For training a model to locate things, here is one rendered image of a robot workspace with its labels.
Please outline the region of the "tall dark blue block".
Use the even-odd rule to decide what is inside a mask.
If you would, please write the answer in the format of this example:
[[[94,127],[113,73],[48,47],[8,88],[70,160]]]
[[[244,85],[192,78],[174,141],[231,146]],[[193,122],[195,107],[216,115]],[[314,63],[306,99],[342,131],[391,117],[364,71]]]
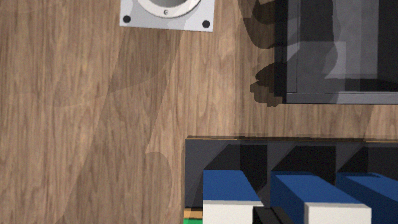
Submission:
[[[371,208],[311,172],[271,171],[270,206],[294,224],[371,224]]]
[[[203,170],[203,224],[252,224],[264,206],[242,170]]]
[[[371,224],[398,224],[398,181],[377,173],[336,172],[336,187],[372,208]]]

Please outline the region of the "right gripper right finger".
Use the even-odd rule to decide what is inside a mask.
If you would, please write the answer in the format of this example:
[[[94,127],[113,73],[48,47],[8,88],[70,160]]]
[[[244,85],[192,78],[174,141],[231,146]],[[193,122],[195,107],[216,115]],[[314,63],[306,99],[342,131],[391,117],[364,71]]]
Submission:
[[[290,217],[286,214],[282,207],[271,206],[268,211],[270,212],[277,224],[294,224],[294,222],[290,219]]]

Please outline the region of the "grey crate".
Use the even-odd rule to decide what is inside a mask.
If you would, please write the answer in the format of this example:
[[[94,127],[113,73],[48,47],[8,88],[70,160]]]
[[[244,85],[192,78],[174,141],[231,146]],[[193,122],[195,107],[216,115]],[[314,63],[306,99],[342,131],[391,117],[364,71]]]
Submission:
[[[398,105],[398,0],[275,0],[274,97]]]

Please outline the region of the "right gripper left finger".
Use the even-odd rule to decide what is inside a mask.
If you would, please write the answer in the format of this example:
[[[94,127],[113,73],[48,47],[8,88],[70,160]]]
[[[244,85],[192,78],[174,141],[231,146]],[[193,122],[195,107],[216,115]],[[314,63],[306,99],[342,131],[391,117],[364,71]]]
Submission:
[[[252,224],[277,224],[268,211],[263,206],[253,206]]]

